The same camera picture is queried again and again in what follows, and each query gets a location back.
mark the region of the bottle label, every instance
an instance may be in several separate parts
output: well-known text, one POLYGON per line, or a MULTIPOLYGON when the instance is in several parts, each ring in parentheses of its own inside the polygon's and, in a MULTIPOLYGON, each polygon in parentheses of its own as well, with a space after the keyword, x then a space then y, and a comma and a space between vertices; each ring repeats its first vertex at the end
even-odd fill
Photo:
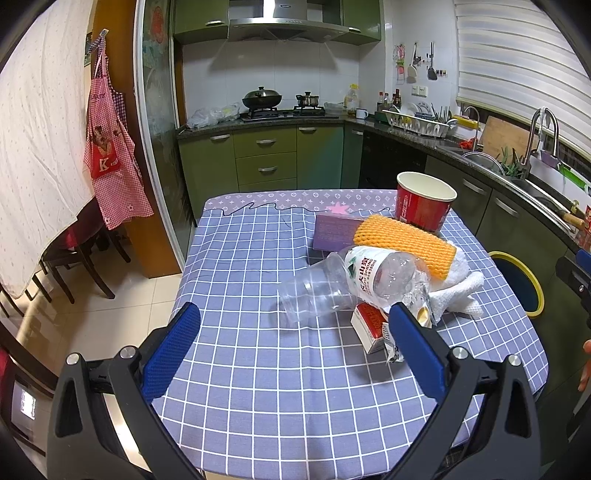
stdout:
POLYGON ((375 276, 380 265, 392 250, 376 247, 353 247, 345 256, 345 266, 349 280, 355 286, 357 296, 363 301, 376 305, 379 301, 374 295, 375 276))

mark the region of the human hand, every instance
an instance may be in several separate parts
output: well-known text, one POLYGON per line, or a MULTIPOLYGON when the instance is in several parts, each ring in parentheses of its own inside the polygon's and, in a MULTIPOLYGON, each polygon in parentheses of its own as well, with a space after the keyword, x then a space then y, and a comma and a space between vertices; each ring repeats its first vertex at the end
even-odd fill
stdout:
MULTIPOLYGON (((591 355, 591 340, 587 340, 583 344, 583 350, 586 354, 591 355)), ((581 375, 581 383, 579 384, 579 391, 582 392, 587 388, 589 382, 589 376, 591 375, 591 360, 587 360, 587 363, 583 367, 583 374, 581 375)))

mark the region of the drawer handle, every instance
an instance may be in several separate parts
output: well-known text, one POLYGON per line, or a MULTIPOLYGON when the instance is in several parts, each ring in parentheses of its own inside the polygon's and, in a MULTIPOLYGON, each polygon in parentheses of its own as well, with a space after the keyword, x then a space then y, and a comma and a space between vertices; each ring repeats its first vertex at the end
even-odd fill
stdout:
POLYGON ((464 184, 465 187, 468 187, 469 189, 471 189, 471 191, 476 192, 478 195, 486 195, 486 192, 484 191, 484 189, 477 187, 473 183, 470 183, 467 180, 463 180, 462 183, 464 184))
POLYGON ((495 203, 501 207, 504 211, 506 211, 509 215, 515 217, 515 218, 519 218, 519 213, 516 210, 513 210, 510 206, 504 204, 502 201, 500 201, 499 199, 495 199, 495 203))

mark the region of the range hood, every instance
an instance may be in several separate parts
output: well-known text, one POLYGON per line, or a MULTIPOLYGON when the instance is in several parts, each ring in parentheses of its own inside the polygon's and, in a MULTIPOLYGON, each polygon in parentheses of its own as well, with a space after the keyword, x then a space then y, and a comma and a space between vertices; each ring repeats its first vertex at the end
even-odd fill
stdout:
POLYGON ((261 17, 230 20, 229 41, 307 40, 324 43, 349 32, 347 27, 308 20, 306 0, 264 0, 261 17))

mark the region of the white curtain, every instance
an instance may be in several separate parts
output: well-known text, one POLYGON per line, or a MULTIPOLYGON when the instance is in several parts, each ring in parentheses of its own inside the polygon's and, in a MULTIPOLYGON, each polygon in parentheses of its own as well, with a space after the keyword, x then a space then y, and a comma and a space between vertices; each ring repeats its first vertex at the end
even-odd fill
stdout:
POLYGON ((15 297, 93 197, 83 167, 91 8, 92 0, 57 0, 0 73, 0 283, 15 297))
POLYGON ((454 0, 458 100, 531 120, 543 106, 561 140, 591 158, 591 80, 552 20, 530 0, 454 0))

